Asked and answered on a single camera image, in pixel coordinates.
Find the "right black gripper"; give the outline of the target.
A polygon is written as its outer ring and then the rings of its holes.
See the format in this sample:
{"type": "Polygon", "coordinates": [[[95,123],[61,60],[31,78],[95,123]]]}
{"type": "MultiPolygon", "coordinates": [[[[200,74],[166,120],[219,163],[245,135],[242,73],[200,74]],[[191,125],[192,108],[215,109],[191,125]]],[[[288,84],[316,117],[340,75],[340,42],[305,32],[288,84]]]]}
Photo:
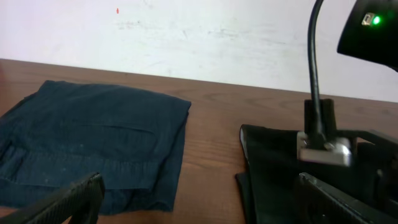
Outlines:
{"type": "Polygon", "coordinates": [[[336,127],[334,102],[331,99],[305,100],[305,129],[311,149],[324,149],[336,138],[348,138],[353,164],[369,164],[376,180],[372,200],[377,208],[397,214],[397,139],[377,131],[339,130],[336,127]]]}

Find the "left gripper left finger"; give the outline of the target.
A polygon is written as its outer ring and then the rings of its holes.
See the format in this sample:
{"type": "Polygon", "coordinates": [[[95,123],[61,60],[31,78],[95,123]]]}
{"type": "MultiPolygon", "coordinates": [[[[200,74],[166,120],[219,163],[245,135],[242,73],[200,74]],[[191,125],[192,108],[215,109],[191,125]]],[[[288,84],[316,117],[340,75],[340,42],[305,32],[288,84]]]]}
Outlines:
{"type": "Polygon", "coordinates": [[[92,173],[72,182],[68,187],[1,218],[8,224],[95,224],[104,199],[104,181],[100,173],[92,173]]]}

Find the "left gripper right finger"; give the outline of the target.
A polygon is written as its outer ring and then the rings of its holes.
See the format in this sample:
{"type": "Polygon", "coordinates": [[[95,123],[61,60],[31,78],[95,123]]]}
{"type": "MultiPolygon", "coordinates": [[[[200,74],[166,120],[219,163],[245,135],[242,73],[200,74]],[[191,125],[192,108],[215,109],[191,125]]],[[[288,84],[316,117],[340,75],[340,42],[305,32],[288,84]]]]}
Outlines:
{"type": "Polygon", "coordinates": [[[396,218],[308,173],[300,173],[295,179],[294,196],[300,223],[397,224],[396,218]]]}

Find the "black shorts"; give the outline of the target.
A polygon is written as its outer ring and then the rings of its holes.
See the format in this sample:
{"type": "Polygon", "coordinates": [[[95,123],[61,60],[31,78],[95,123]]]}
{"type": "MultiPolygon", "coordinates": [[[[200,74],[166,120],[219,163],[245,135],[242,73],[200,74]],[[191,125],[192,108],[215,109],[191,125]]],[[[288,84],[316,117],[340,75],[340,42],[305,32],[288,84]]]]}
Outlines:
{"type": "Polygon", "coordinates": [[[246,171],[237,174],[236,180],[247,223],[300,223],[294,196],[294,182],[300,173],[308,173],[383,212],[372,200],[376,175],[371,165],[344,167],[298,160],[298,132],[241,126],[246,171]]]}

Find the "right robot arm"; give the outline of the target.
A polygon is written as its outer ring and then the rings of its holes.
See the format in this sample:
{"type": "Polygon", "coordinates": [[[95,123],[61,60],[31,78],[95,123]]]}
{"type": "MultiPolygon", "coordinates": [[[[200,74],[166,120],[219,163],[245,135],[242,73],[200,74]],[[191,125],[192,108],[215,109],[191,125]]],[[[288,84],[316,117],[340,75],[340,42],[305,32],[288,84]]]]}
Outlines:
{"type": "MultiPolygon", "coordinates": [[[[317,18],[323,0],[316,0],[310,15],[307,53],[311,100],[305,102],[304,149],[298,158],[349,167],[353,160],[374,159],[383,168],[374,203],[397,216],[397,140],[377,131],[339,130],[334,102],[320,98],[315,49],[317,18]]],[[[357,0],[341,34],[337,51],[397,69],[397,1],[357,0]]]]}

